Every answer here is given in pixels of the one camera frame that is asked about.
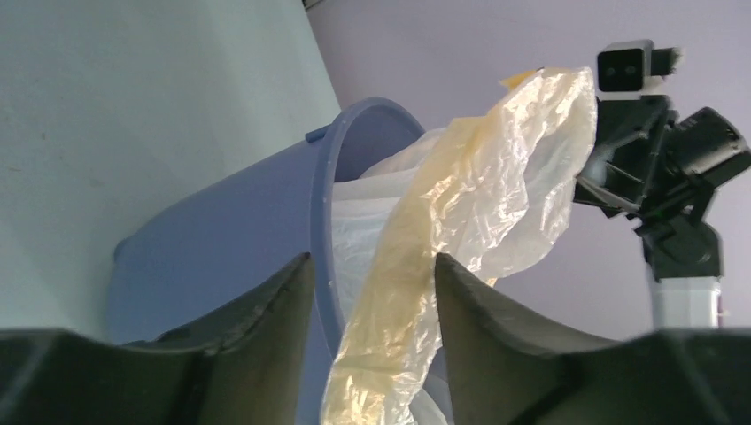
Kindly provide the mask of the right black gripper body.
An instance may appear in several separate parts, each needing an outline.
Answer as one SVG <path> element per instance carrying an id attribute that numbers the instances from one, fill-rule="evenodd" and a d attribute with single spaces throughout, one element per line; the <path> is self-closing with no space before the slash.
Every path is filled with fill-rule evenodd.
<path id="1" fill-rule="evenodd" d="M 574 202 L 606 216 L 668 219 L 681 207 L 671 196 L 667 134 L 677 113 L 670 97 L 597 100 L 595 143 L 576 178 Z"/>

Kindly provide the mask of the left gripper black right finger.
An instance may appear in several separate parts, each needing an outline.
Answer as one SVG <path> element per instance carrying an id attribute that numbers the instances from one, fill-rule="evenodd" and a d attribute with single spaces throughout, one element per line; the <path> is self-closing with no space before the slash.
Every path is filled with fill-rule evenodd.
<path id="1" fill-rule="evenodd" d="M 552 321 L 439 254 L 437 309 L 459 424 L 747 424 L 750 332 L 616 342 Z"/>

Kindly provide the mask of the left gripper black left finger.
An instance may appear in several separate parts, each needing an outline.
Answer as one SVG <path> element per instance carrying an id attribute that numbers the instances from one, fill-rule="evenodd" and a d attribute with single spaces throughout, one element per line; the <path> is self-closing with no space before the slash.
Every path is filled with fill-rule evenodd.
<path id="1" fill-rule="evenodd" d="M 292 424 L 314 298 L 308 254 L 158 339 L 1 333 L 4 424 Z"/>

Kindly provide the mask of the blue plastic trash bin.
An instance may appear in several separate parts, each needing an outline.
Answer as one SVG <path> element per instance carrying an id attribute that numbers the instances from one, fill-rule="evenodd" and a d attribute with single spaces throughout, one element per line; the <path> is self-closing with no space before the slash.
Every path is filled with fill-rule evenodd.
<path id="1" fill-rule="evenodd" d="M 397 103 L 371 97 L 269 158 L 157 214 L 113 253 L 107 321 L 116 343 L 151 340 L 253 289 L 299 253 L 315 300 L 296 421 L 315 424 L 344 318 L 331 248 L 331 195 L 423 135 Z"/>

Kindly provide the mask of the translucent white yellow trash bag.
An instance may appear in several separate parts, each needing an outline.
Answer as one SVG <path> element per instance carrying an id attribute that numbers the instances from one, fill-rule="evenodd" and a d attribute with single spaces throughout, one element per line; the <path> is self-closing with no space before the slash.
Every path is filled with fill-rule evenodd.
<path id="1" fill-rule="evenodd" d="M 516 75 L 479 117 L 457 118 L 333 186 L 331 281 L 345 328 L 324 424 L 443 424 L 423 385 L 441 347 L 434 266 L 483 283 L 536 265 L 569 226 L 595 138 L 588 67 Z"/>

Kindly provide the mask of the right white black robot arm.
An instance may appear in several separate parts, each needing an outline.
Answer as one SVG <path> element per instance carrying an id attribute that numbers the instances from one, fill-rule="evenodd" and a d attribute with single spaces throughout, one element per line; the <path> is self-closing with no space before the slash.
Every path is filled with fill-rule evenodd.
<path id="1" fill-rule="evenodd" d="M 719 326 L 722 244 L 705 217 L 749 166 L 747 142 L 712 108 L 680 119 L 666 96 L 599 101 L 574 200 L 639 221 L 656 328 Z"/>

